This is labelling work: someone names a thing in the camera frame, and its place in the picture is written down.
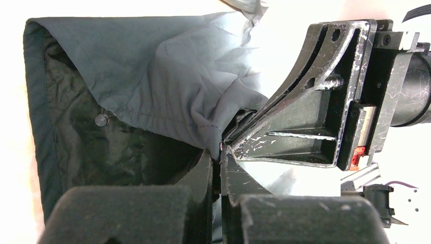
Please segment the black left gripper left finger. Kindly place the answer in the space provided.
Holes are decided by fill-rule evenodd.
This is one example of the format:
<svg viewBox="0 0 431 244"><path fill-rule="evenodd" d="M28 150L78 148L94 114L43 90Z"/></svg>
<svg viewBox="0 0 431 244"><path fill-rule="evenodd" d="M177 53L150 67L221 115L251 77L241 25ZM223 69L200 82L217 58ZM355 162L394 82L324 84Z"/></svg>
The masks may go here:
<svg viewBox="0 0 431 244"><path fill-rule="evenodd" d="M204 151L174 185L72 188L39 243L211 243L212 177Z"/></svg>

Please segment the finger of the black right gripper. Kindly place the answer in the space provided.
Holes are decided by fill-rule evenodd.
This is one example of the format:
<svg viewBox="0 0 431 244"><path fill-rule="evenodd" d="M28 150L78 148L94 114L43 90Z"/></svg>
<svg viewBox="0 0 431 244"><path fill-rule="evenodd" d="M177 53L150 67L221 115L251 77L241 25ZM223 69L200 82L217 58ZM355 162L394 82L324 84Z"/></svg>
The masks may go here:
<svg viewBox="0 0 431 244"><path fill-rule="evenodd" d="M311 24L289 75L226 136L226 151L240 162L336 166L376 31L371 19Z"/></svg>

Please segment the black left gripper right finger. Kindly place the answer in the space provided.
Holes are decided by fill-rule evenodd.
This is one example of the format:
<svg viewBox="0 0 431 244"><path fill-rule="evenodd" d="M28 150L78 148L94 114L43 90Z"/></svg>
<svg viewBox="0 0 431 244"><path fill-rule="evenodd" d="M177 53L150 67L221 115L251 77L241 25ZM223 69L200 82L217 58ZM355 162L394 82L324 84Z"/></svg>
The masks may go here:
<svg viewBox="0 0 431 244"><path fill-rule="evenodd" d="M360 196L276 196L223 146L224 243L389 243L374 206Z"/></svg>

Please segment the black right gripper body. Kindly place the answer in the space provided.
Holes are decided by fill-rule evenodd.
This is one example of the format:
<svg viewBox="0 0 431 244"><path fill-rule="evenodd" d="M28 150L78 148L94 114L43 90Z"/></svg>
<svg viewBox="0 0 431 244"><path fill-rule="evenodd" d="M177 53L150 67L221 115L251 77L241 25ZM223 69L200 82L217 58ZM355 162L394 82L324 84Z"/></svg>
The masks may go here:
<svg viewBox="0 0 431 244"><path fill-rule="evenodd" d="M377 21L361 97L349 109L337 162L342 171L358 170L362 157L379 153L390 127L430 122L430 43L392 27L392 20Z"/></svg>

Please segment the grey gradient zip jacket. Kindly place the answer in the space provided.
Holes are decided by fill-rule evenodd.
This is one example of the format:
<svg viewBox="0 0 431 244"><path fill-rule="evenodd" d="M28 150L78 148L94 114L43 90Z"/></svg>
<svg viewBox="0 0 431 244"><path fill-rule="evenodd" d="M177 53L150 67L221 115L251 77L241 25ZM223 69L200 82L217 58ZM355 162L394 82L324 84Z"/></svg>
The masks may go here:
<svg viewBox="0 0 431 244"><path fill-rule="evenodd" d="M192 16L41 17L23 33L45 226L75 187L167 186L274 93L279 1Z"/></svg>

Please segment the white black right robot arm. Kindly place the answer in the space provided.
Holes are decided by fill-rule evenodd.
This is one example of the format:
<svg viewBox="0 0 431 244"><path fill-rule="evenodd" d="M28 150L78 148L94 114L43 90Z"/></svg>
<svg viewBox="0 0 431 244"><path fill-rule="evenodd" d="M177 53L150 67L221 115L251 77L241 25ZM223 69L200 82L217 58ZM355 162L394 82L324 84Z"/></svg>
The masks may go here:
<svg viewBox="0 0 431 244"><path fill-rule="evenodd" d="M372 159L390 127L430 122L430 44L392 25L369 19L309 26L279 89L225 137L225 212L240 194L285 191L283 166L336 167L349 173L342 195L366 198L385 227L397 223L393 188L376 183Z"/></svg>

